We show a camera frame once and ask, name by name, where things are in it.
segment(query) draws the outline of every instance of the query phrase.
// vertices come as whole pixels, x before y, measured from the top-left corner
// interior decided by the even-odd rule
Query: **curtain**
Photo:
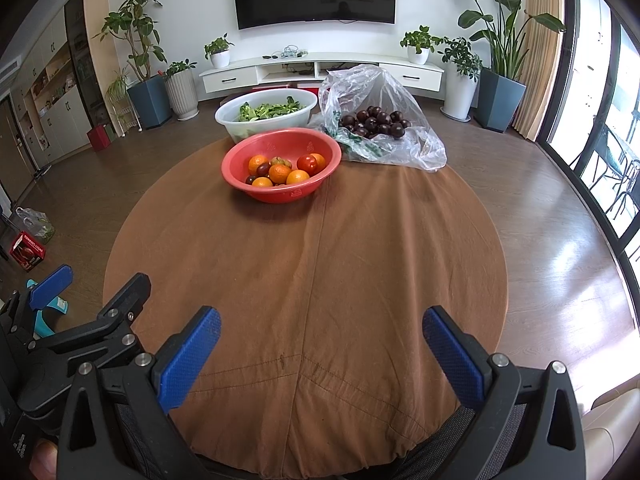
[[[526,0],[528,14],[549,12],[564,22],[564,0]],[[513,127],[526,139],[535,140],[551,99],[556,81],[562,33],[556,34],[531,20],[527,25],[524,48],[529,53],[524,61],[519,81],[527,86]]]

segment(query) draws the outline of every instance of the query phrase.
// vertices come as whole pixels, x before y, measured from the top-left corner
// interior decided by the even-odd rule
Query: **tall white planter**
[[[224,68],[229,64],[229,60],[231,60],[231,55],[229,54],[229,50],[225,50],[224,52],[211,54],[210,60],[211,60],[211,64],[213,65],[213,68]]]
[[[429,49],[424,48],[420,54],[415,53],[415,47],[409,45],[407,48],[407,53],[409,56],[409,62],[415,63],[416,65],[424,65],[429,59]]]
[[[191,69],[172,75],[164,82],[171,108],[179,121],[186,121],[198,114],[198,97]]]
[[[469,108],[476,93],[477,81],[458,73],[455,63],[449,61],[446,66],[447,80],[445,82],[444,106],[440,108],[443,114],[461,122],[471,120]]]

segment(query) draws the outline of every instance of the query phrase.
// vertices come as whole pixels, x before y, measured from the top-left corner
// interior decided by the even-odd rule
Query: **red tomato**
[[[301,156],[298,159],[296,166],[299,170],[306,171],[311,176],[314,176],[318,171],[320,171],[318,161],[314,156],[311,155]]]

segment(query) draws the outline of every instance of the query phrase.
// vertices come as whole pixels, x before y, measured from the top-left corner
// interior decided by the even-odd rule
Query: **clear plastic bag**
[[[43,244],[51,240],[56,233],[56,229],[47,218],[47,215],[40,211],[29,209],[28,207],[17,207],[14,215],[16,218],[12,218],[12,221],[16,227],[20,230],[27,231],[31,236],[36,238],[37,241]]]
[[[444,144],[429,126],[414,97],[385,69],[358,65],[329,73],[319,90],[320,113],[311,117],[309,128],[332,136],[342,148],[343,160],[409,166],[435,171],[447,163]],[[369,106],[391,113],[400,110],[412,126],[404,137],[378,135],[373,139],[338,126],[345,114]]]

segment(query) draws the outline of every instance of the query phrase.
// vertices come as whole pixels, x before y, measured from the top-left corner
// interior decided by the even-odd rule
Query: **bag of fruit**
[[[444,144],[418,103],[385,69],[362,64],[332,71],[318,98],[320,113],[308,127],[332,136],[343,160],[427,171],[447,163]]]

